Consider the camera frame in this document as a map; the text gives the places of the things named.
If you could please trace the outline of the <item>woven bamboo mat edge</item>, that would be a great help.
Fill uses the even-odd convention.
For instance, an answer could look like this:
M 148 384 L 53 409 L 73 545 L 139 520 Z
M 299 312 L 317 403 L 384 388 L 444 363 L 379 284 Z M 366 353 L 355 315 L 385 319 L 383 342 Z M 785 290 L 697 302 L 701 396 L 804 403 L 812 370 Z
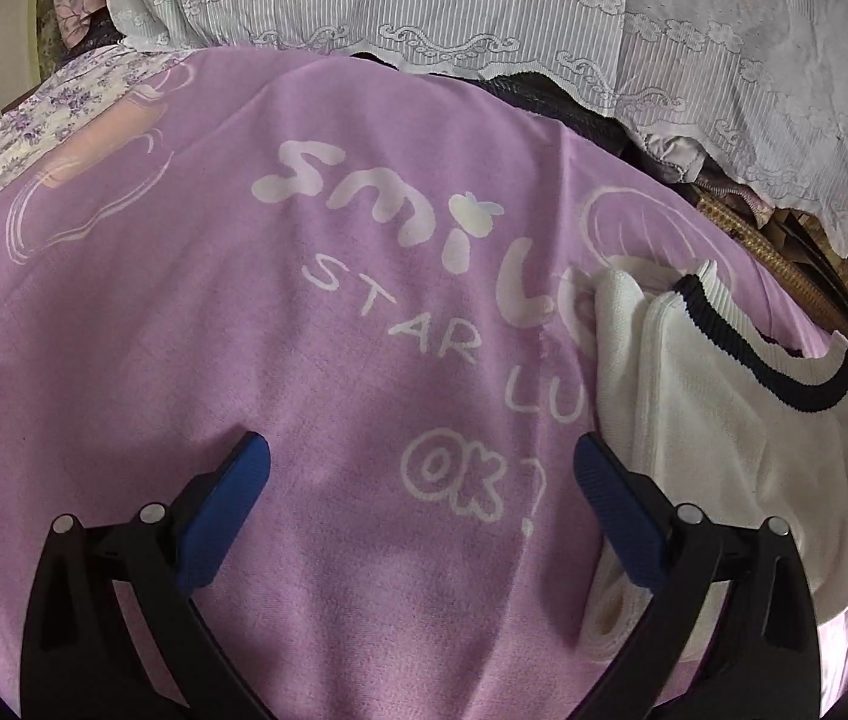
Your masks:
M 728 200 L 698 185 L 692 185 L 689 199 L 771 271 L 817 327 L 848 338 L 848 260 L 831 249 L 814 216 L 777 210 L 757 227 L 743 200 Z

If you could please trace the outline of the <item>purple smile print blanket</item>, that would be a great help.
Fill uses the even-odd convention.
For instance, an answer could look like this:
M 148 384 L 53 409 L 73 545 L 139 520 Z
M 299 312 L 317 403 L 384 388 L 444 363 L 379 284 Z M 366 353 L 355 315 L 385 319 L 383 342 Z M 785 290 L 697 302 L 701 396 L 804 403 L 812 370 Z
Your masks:
M 582 494 L 596 280 L 715 263 L 696 208 L 557 122 L 362 59 L 209 49 L 0 192 L 0 697 L 53 520 L 271 472 L 193 601 L 266 718 L 566 718 L 647 608 Z

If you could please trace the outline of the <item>white black-striped knit sweater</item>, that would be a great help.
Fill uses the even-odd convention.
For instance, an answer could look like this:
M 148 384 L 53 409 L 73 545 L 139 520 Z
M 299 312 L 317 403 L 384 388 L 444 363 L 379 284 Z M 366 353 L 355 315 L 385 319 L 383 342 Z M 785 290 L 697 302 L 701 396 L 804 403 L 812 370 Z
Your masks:
M 766 340 L 705 262 L 648 296 L 596 280 L 596 424 L 621 463 L 712 520 L 787 520 L 828 622 L 848 608 L 848 341 L 800 358 Z

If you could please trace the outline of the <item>dark clothes pile under lace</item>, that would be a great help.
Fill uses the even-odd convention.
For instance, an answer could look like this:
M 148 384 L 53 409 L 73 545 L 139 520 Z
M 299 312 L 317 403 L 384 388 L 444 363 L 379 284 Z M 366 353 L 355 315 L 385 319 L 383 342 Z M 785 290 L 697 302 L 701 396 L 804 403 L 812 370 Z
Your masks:
M 356 52 L 354 59 L 369 60 L 410 75 L 440 76 L 470 83 L 515 109 L 559 122 L 575 135 L 595 143 L 619 160 L 637 167 L 639 171 L 664 184 L 692 184 L 709 164 L 709 156 L 696 142 L 679 140 L 675 151 L 670 153 L 666 153 L 664 146 L 658 151 L 643 148 L 640 138 L 630 133 L 621 122 L 587 109 L 552 80 L 536 71 L 518 71 L 483 78 L 472 73 L 460 75 L 450 70 L 411 70 L 410 67 L 382 59 L 368 50 Z

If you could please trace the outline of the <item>white lace cover cloth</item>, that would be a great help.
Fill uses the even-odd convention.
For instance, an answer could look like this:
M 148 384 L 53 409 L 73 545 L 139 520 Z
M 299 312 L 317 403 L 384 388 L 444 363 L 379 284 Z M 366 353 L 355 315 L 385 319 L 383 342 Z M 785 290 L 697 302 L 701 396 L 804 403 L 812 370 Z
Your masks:
M 538 73 L 662 163 L 714 161 L 848 257 L 848 0 L 109 0 L 141 50 L 371 54 Z

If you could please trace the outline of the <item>purple floral bed sheet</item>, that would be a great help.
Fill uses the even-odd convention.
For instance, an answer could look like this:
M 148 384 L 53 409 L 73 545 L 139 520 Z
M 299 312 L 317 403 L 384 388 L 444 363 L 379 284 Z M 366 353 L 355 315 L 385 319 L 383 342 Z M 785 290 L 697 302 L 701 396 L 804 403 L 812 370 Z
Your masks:
M 0 117 L 0 192 L 136 86 L 188 55 L 189 50 L 141 52 L 113 44 L 91 50 L 53 73 Z

